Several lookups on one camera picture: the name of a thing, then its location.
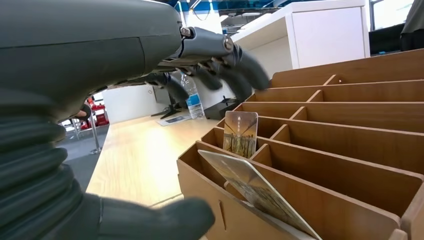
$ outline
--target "wooden organizer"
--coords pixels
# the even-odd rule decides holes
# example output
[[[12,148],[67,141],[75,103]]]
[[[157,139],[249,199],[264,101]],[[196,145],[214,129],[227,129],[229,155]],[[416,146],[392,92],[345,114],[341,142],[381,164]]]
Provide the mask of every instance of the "wooden organizer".
[[[279,72],[234,111],[257,112],[255,168],[323,240],[424,239],[424,49]],[[208,201],[209,240],[295,240],[247,207],[197,152],[223,147],[224,120],[177,160],[181,191]]]

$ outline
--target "metal pole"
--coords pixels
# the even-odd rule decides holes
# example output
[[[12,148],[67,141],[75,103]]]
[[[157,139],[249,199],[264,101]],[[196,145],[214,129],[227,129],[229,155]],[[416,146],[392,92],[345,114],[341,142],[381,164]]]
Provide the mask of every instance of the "metal pole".
[[[91,123],[91,129],[94,136],[94,141],[95,141],[95,149],[91,150],[91,154],[99,154],[102,151],[102,148],[100,147],[99,139],[97,138],[97,130],[96,130],[96,124],[93,118],[93,113],[90,115],[90,123]]]

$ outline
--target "paper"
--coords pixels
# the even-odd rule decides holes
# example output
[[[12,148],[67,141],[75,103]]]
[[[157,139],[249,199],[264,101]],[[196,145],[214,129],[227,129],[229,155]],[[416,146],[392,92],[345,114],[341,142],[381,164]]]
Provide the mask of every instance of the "paper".
[[[245,158],[256,151],[258,114],[246,111],[225,113],[223,149]]]

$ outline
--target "table surface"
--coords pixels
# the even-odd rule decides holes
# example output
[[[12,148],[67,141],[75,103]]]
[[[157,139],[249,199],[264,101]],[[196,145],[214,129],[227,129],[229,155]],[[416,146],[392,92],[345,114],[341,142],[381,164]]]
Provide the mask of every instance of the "table surface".
[[[183,197],[176,161],[218,121],[197,119],[161,126],[156,122],[159,118],[143,117],[109,127],[87,193],[155,207]]]

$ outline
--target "robotic arm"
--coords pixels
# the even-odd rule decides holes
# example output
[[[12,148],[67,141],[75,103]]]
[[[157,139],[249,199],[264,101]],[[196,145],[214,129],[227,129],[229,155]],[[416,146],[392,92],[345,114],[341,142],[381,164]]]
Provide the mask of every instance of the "robotic arm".
[[[150,73],[185,99],[176,69],[243,100],[269,81],[247,52],[147,0],[0,0],[0,33],[0,239],[197,240],[212,226],[200,199],[155,210],[82,192],[56,123]]]

